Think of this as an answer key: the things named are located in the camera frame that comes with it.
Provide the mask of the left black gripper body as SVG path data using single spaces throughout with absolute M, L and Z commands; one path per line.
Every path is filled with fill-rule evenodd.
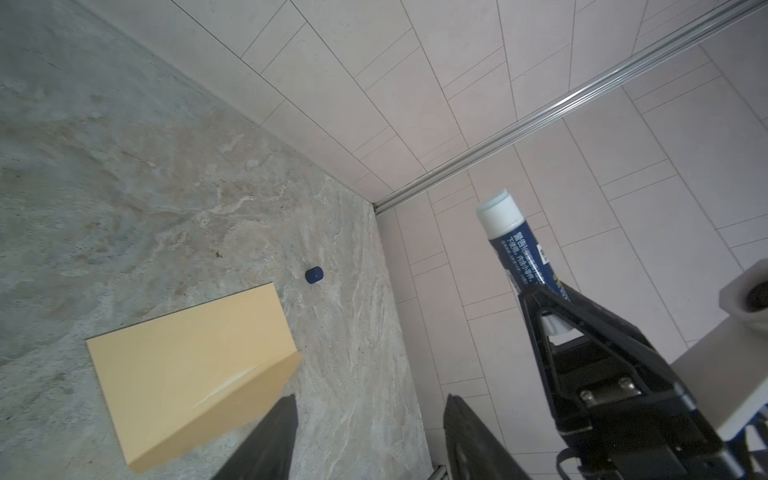
M 554 349 L 554 419 L 585 479 L 741 479 L 744 462 L 647 345 Z

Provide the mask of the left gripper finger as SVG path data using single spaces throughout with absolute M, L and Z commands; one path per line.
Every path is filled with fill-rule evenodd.
M 698 408 L 671 365 L 641 331 L 581 293 L 543 285 L 522 294 L 525 320 L 552 417 L 561 432 L 638 422 L 696 432 Z

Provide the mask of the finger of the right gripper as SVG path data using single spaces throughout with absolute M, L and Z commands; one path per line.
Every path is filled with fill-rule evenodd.
M 443 423 L 448 466 L 454 479 L 529 479 L 463 398 L 447 397 Z
M 280 398 L 213 480 L 288 480 L 299 419 L 294 394 Z

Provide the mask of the yellow paper envelope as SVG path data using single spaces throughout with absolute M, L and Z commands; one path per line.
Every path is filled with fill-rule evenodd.
M 261 419 L 302 360 L 271 283 L 86 344 L 135 473 Z

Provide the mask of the blue white glue stick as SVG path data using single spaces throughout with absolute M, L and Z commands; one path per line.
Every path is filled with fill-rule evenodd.
M 541 242 L 525 215 L 504 189 L 476 207 L 476 215 L 518 296 L 521 316 L 528 320 L 521 294 L 533 285 L 543 285 L 565 300 L 566 284 L 555 272 Z

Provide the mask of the dark blue glue cap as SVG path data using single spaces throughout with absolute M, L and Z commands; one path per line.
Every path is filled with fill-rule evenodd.
M 324 271 L 320 266 L 314 266 L 305 271 L 304 277 L 309 284 L 315 284 L 324 278 Z

